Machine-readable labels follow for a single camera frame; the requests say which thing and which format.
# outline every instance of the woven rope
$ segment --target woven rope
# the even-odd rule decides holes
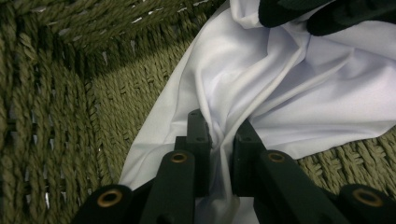
[[[1,223],[69,223],[93,190],[118,181],[167,79],[220,2],[0,0]],[[358,182],[394,197],[395,133],[299,164],[333,192]]]

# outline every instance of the black glove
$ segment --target black glove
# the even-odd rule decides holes
[[[312,35],[329,35],[362,21],[396,24],[396,0],[261,0],[260,23],[276,27],[326,4],[307,21]]]

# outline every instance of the white fabric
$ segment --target white fabric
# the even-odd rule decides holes
[[[210,196],[197,200],[196,223],[257,223],[251,199],[232,195],[229,176],[233,137],[246,118],[267,148],[294,159],[396,124],[395,25],[367,21],[315,37],[301,20],[262,27],[258,4],[232,0],[204,26],[123,167],[121,184],[149,181],[176,136],[186,135],[188,113],[200,108],[214,143]]]

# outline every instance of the black plastic part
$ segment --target black plastic part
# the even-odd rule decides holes
[[[248,120],[242,123],[233,140],[231,181],[233,193],[239,197],[254,197],[257,174],[254,163],[265,150],[262,140]]]
[[[396,222],[396,202],[386,194],[363,185],[347,185],[338,196],[340,210],[352,223]]]
[[[209,194],[210,149],[212,140],[201,110],[193,110],[188,117],[185,150],[195,157],[195,193],[196,197]]]
[[[194,166],[194,156],[187,151],[172,151],[163,157],[139,223],[193,222]]]
[[[349,223],[287,154],[265,150],[256,162],[262,182],[255,199],[272,202],[281,212],[277,223]],[[256,214],[263,213],[255,208]]]
[[[111,202],[120,197],[113,205]],[[121,224],[129,213],[129,204],[133,198],[132,191],[123,185],[109,185],[95,191],[79,208],[72,224]]]

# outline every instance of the green woven rope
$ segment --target green woven rope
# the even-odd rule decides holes
[[[167,79],[221,2],[0,0],[0,222],[69,223],[93,190],[116,183]],[[299,164],[333,192],[363,183],[394,197],[395,134]]]

